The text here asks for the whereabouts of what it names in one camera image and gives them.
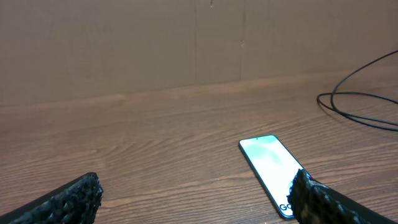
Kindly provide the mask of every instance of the black wire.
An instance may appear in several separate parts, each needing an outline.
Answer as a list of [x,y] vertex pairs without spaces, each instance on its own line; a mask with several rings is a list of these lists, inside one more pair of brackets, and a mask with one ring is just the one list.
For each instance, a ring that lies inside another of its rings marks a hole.
[[[370,96],[370,97],[379,98],[379,99],[382,99],[382,100],[387,100],[387,101],[390,101],[391,103],[395,103],[395,104],[398,105],[398,101],[392,100],[392,99],[387,98],[387,97],[385,97],[385,96],[379,96],[379,95],[374,95],[374,94],[370,94],[370,93],[361,93],[361,92],[355,92],[355,91],[341,91],[341,92],[337,92],[338,87],[339,87],[345,80],[347,80],[350,76],[352,76],[352,75],[354,75],[355,73],[359,72],[360,70],[362,70],[362,69],[368,67],[369,65],[371,65],[371,64],[373,64],[373,63],[375,63],[375,62],[377,62],[377,61],[379,61],[379,60],[381,60],[381,59],[383,59],[383,58],[385,58],[385,57],[388,57],[388,56],[390,56],[390,55],[393,55],[393,54],[395,54],[395,53],[398,53],[398,50],[393,51],[393,52],[391,52],[391,53],[389,53],[389,54],[386,54],[386,55],[384,55],[384,56],[382,56],[382,57],[379,57],[378,59],[376,59],[376,60],[374,60],[374,61],[372,61],[372,62],[370,62],[370,63],[367,63],[366,65],[362,66],[361,68],[355,70],[353,73],[349,74],[347,77],[345,77],[344,79],[342,79],[342,81],[340,81],[340,82],[337,84],[337,86],[335,87],[335,89],[334,89],[331,93],[321,93],[321,94],[319,94],[319,95],[317,96],[317,103],[318,103],[318,104],[321,104],[321,105],[324,106],[325,108],[327,108],[327,109],[329,109],[329,110],[331,110],[331,111],[334,111],[334,112],[336,112],[336,113],[342,115],[343,117],[345,117],[345,118],[347,118],[347,119],[350,119],[350,120],[352,120],[352,121],[355,121],[355,122],[357,122],[357,123],[359,123],[359,124],[364,124],[364,125],[366,125],[366,126],[370,126],[370,127],[374,127],[374,128],[379,128],[379,129],[383,129],[383,130],[387,130],[387,131],[398,131],[398,128],[390,128],[390,127],[387,127],[387,126],[380,126],[380,125],[376,125],[376,124],[371,124],[371,123],[367,123],[367,122],[361,121],[361,120],[359,120],[359,119],[365,119],[365,120],[368,120],[368,121],[375,121],[375,122],[379,122],[379,123],[390,124],[390,125],[392,125],[392,126],[398,126],[398,123],[394,123],[394,122],[391,122],[391,121],[384,121],[384,120],[376,119],[376,118],[368,118],[368,117],[365,117],[365,116],[359,116],[359,115],[355,115],[355,114],[351,114],[351,113],[346,113],[346,112],[343,112],[343,111],[339,110],[339,109],[336,107],[335,102],[334,102],[334,96],[335,96],[336,94],[341,94],[341,95],[363,95],[363,96]],[[330,107],[330,106],[327,106],[326,104],[324,104],[324,103],[321,101],[321,99],[320,99],[321,96],[326,96],[326,95],[330,95],[330,104],[331,104],[331,107]]]

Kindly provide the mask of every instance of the wooden table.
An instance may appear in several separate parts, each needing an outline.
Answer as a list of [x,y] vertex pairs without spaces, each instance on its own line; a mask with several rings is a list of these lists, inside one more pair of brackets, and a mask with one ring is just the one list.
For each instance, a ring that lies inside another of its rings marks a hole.
[[[341,89],[398,98],[397,71],[372,68]],[[316,104],[346,74],[2,107],[0,213],[93,171],[105,189],[96,223],[285,223],[238,149],[240,139],[275,134],[314,178],[398,221],[398,134]],[[336,101],[398,121],[396,105]]]

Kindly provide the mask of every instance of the phone screen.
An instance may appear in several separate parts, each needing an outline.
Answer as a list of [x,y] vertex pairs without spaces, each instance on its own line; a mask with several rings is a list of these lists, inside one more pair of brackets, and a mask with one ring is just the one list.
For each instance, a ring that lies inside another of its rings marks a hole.
[[241,140],[240,145],[279,213],[293,218],[287,196],[297,171],[303,167],[275,136]]

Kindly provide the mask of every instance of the lit phone screen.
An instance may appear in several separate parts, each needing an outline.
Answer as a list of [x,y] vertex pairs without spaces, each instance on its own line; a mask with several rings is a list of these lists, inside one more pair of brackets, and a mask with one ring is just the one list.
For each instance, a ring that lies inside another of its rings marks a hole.
[[240,145],[282,215],[290,218],[293,211],[287,196],[297,171],[303,167],[275,136],[245,139]]

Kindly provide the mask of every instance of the beige wall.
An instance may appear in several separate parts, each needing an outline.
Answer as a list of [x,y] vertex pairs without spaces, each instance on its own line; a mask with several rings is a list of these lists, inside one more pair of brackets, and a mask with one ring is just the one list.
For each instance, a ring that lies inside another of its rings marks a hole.
[[353,69],[395,49],[396,0],[2,0],[0,105]]

